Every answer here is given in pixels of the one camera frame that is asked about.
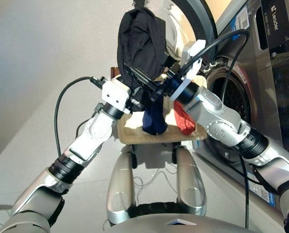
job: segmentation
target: white wall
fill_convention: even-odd
[[[109,75],[116,65],[119,23],[132,2],[0,1],[0,152],[50,93],[56,99],[80,76]],[[93,107],[79,102],[87,97],[88,103],[90,95],[73,92],[74,105],[59,121],[70,124],[70,115],[76,121],[88,116]],[[54,106],[47,111],[52,113]]]

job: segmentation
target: sticker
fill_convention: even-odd
[[[259,180],[250,172],[247,172],[247,176],[254,180],[259,182]],[[259,197],[261,197],[263,200],[265,200],[268,204],[270,204],[271,206],[275,207],[275,199],[274,199],[274,194],[270,193],[268,191],[266,191],[266,189],[258,184],[255,184],[251,181],[248,181],[249,184],[249,189],[254,192],[255,194],[257,194]]]
[[[236,16],[235,27],[236,30],[239,29],[247,29],[249,28],[249,16],[248,16],[248,9],[245,6]]]
[[[248,16],[248,8],[244,6],[242,10],[234,17],[231,21],[232,31],[236,31],[239,29],[247,29],[250,27],[249,16]],[[239,35],[233,36],[233,40],[236,40]]]
[[[232,64],[232,61],[231,60],[228,60],[228,67],[230,67]],[[240,67],[235,63],[235,65],[233,66],[233,70],[236,71],[236,73],[240,76],[243,84],[247,84],[247,80],[246,80],[246,77],[244,76],[243,72],[241,71]]]

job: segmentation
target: clothing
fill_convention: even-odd
[[[166,131],[168,124],[163,116],[164,97],[160,96],[144,111],[142,119],[142,130],[152,135],[162,134]]]
[[[177,126],[183,134],[190,135],[196,129],[195,121],[182,108],[178,101],[173,102],[174,116]]]
[[[119,26],[117,60],[121,73],[122,82],[132,92],[139,87],[126,71],[124,64],[131,65],[154,80],[164,70],[164,59],[166,49],[166,24],[165,21],[156,17],[147,8],[136,8],[126,12]],[[134,95],[134,99],[145,107],[151,103],[149,93],[140,88]],[[134,112],[143,111],[136,106],[132,107]]]

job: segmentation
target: wooden board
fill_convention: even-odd
[[[151,135],[142,130],[144,112],[135,112],[124,115],[118,122],[119,140],[124,144],[170,143],[189,140],[204,140],[207,138],[206,130],[199,124],[191,135],[184,135],[177,127],[173,102],[164,98],[164,117],[168,128],[161,135]]]

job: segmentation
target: control panel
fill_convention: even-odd
[[[283,147],[289,151],[289,58],[272,66]]]

